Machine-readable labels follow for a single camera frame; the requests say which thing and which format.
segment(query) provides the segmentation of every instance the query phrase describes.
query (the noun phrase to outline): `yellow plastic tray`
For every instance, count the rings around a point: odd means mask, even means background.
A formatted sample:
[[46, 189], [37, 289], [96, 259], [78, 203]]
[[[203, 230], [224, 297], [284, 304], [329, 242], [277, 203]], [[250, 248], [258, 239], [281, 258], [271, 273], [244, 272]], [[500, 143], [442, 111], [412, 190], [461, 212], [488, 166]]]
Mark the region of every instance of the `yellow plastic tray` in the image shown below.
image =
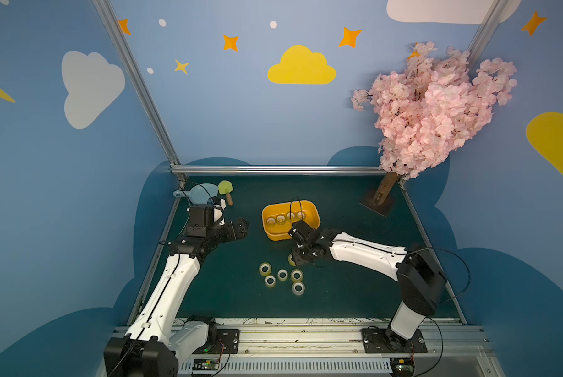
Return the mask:
[[[263, 229], [267, 233], [267, 237], [273, 241], [281, 241], [282, 239], [290, 239], [288, 232], [292, 228], [290, 221], [286, 220], [285, 223], [279, 225], [277, 222], [273, 226], [267, 226], [267, 219], [269, 217], [277, 217], [278, 215], [286, 215], [289, 212], [300, 212], [300, 206], [302, 204], [302, 211], [304, 212], [304, 222], [306, 222], [311, 228], [317, 229], [321, 225], [321, 219], [319, 213], [317, 212], [317, 207], [313, 202], [309, 200], [301, 200], [292, 202], [292, 207], [290, 208], [290, 202], [278, 203], [276, 205], [268, 205], [263, 208], [262, 221]], [[294, 218], [292, 222], [299, 221], [298, 218]]]

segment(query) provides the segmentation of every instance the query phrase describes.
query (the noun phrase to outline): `yellow cloud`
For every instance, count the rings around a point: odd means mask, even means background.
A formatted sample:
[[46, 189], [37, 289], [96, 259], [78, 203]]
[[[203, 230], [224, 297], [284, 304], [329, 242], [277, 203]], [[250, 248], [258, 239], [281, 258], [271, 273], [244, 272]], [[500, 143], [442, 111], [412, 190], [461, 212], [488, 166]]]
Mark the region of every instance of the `yellow cloud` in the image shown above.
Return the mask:
[[292, 46], [267, 72], [269, 80], [276, 84], [329, 84], [336, 77], [336, 70], [327, 65], [320, 52], [311, 52], [305, 46]]
[[527, 139], [563, 175], [563, 114], [537, 115], [527, 126]]

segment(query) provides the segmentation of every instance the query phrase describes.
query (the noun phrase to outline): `circuit board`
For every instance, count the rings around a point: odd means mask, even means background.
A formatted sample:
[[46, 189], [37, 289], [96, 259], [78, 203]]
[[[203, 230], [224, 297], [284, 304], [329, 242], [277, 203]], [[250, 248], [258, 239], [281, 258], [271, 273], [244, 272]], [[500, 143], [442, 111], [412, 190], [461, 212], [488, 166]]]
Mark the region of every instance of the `circuit board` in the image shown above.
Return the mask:
[[221, 364], [210, 359], [194, 359], [192, 370], [219, 370]]

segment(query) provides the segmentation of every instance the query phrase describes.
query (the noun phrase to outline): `orange star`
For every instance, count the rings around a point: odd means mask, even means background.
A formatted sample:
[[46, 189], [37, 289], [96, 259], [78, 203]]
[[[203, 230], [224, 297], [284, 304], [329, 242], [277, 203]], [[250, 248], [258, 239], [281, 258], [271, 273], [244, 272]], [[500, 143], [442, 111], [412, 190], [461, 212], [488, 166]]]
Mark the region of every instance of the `orange star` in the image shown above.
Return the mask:
[[417, 52], [416, 50], [413, 50], [413, 52], [411, 53], [411, 55], [407, 58], [407, 60], [411, 59], [414, 56], [420, 56], [420, 53]]
[[344, 28], [344, 38], [342, 38], [338, 47], [351, 46], [352, 48], [355, 48], [355, 40], [357, 39], [359, 33], [361, 33], [361, 30], [350, 31], [349, 29]]
[[537, 26], [539, 26], [546, 19], [548, 18], [537, 16], [537, 11], [535, 11], [533, 13], [533, 17], [531, 17], [531, 20], [527, 22], [527, 24], [523, 26], [522, 29], [520, 29], [520, 31], [527, 30], [529, 32], [529, 35], [531, 36], [535, 32], [535, 29], [537, 29]]
[[120, 24], [120, 28], [122, 29], [122, 33], [131, 35], [131, 32], [129, 31], [129, 28], [128, 28], [128, 26], [127, 26], [127, 23], [128, 23], [128, 22], [129, 22], [129, 20], [120, 20], [120, 21], [118, 21], [118, 23]]
[[177, 68], [175, 69], [175, 71], [183, 71], [187, 75], [187, 71], [185, 70], [185, 67], [187, 67], [189, 63], [181, 64], [177, 59], [175, 59], [175, 61], [177, 62]]
[[238, 50], [236, 43], [238, 42], [239, 37], [228, 37], [223, 35], [223, 38], [225, 38], [225, 47], [223, 47], [223, 49], [232, 49], [234, 51]]

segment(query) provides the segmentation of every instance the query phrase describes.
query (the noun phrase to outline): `white cloud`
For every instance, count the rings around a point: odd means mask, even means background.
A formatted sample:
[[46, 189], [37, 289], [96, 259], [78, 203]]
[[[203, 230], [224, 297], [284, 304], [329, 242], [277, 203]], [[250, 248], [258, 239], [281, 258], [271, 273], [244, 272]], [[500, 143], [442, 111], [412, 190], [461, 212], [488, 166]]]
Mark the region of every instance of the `white cloud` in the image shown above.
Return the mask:
[[64, 113], [77, 130], [87, 128], [122, 93], [125, 74], [96, 52], [68, 51], [61, 62], [68, 90]]
[[[388, 0], [386, 12], [400, 22], [480, 24], [494, 0]], [[520, 0], [508, 0], [501, 22], [508, 19]]]

